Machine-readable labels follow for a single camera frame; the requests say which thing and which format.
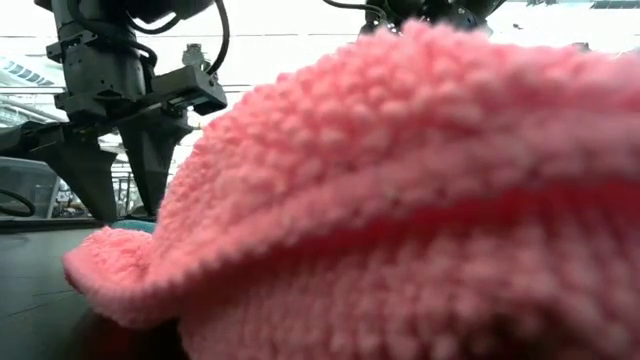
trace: dark table surface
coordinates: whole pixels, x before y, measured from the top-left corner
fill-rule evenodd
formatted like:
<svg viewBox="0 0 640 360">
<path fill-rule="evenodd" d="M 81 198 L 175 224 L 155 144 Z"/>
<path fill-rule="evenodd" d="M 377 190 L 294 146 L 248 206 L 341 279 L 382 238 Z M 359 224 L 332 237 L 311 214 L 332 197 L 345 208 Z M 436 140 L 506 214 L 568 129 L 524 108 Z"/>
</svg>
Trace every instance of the dark table surface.
<svg viewBox="0 0 640 360">
<path fill-rule="evenodd" d="M 122 329 L 66 283 L 60 257 L 91 231 L 0 235 L 0 359 L 186 359 L 175 324 Z"/>
</svg>

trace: wire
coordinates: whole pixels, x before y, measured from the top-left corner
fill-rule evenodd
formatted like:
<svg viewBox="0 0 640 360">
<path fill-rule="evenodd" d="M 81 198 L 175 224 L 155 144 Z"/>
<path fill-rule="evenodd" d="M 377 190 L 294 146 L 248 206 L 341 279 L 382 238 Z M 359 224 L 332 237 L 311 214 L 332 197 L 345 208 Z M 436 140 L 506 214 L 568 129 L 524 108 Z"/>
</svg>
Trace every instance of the wire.
<svg viewBox="0 0 640 360">
<path fill-rule="evenodd" d="M 67 7 L 69 8 L 69 15 L 71 15 L 73 21 L 77 22 L 85 30 L 91 31 L 92 33 L 110 40 L 117 45 L 134 48 L 147 53 L 147 57 L 144 58 L 144 60 L 147 61 L 151 67 L 155 67 L 158 64 L 158 55 L 148 46 L 140 44 L 137 41 L 127 39 L 123 36 L 109 36 L 109 34 L 106 34 L 94 21 L 87 19 L 82 14 L 82 11 L 80 11 L 80 0 L 67 0 Z"/>
<path fill-rule="evenodd" d="M 364 10 L 364 11 L 369 11 L 369 12 L 373 12 L 375 14 L 378 15 L 378 21 L 381 23 L 386 23 L 387 22 L 387 14 L 384 12 L 384 10 L 382 10 L 381 8 L 374 6 L 374 5 L 369 5 L 369 4 L 345 4 L 345 3 L 340 3 L 337 1 L 333 1 L 333 0 L 322 0 L 324 1 L 326 4 L 331 5 L 333 7 L 337 7 L 340 9 L 353 9 L 353 10 Z"/>
<path fill-rule="evenodd" d="M 144 28 L 140 25 L 138 25 L 135 21 L 133 21 L 133 18 L 131 16 L 129 16 L 129 26 L 131 26 L 132 29 L 134 29 L 137 32 L 140 32 L 142 34 L 145 35 L 159 35 L 162 33 L 165 33 L 171 29 L 173 29 L 176 25 L 178 25 L 178 23 L 180 23 L 180 18 L 177 16 L 174 16 L 173 18 L 171 18 L 171 20 L 169 20 L 166 24 L 155 28 L 155 29 L 147 29 Z"/>
<path fill-rule="evenodd" d="M 229 15 L 227 14 L 227 8 L 224 6 L 223 0 L 216 0 L 216 7 L 218 8 L 218 13 L 220 14 L 220 22 L 222 23 L 222 44 L 220 44 L 220 51 L 218 52 L 218 57 L 211 64 L 211 66 L 206 70 L 208 75 L 215 74 L 224 59 L 227 57 L 227 53 L 229 52 L 229 43 L 231 42 L 231 30 L 229 27 Z"/>
<path fill-rule="evenodd" d="M 16 194 L 13 191 L 3 190 L 3 189 L 0 189 L 0 194 L 6 195 L 14 200 L 17 200 L 27 208 L 27 211 L 19 211 L 19 210 L 8 209 L 0 205 L 0 213 L 6 214 L 9 216 L 16 216 L 16 217 L 32 217 L 33 215 L 36 214 L 36 206 L 24 196 L 20 194 Z"/>
</svg>

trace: teal object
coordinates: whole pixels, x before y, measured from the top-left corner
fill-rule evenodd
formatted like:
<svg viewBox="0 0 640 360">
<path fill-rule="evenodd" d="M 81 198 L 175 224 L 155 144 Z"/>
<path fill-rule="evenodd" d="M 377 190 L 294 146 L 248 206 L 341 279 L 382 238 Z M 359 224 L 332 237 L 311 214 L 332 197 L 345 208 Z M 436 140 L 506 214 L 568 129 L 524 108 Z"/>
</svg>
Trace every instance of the teal object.
<svg viewBox="0 0 640 360">
<path fill-rule="evenodd" d="M 121 220 L 111 224 L 112 229 L 125 229 L 125 230 L 137 230 L 144 231 L 149 234 L 153 234 L 156 229 L 155 223 L 140 220 Z"/>
</svg>

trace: pink yarn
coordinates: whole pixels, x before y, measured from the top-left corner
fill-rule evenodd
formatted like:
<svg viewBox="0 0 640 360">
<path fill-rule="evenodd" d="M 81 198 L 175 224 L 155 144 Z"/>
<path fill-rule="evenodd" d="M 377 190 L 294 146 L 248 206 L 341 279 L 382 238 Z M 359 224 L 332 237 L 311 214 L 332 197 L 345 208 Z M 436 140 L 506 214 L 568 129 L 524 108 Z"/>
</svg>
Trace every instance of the pink yarn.
<svg viewBox="0 0 640 360">
<path fill-rule="evenodd" d="M 64 265 L 193 360 L 639 359 L 639 99 L 637 57 L 411 23 L 247 94 L 153 236 Z"/>
</svg>

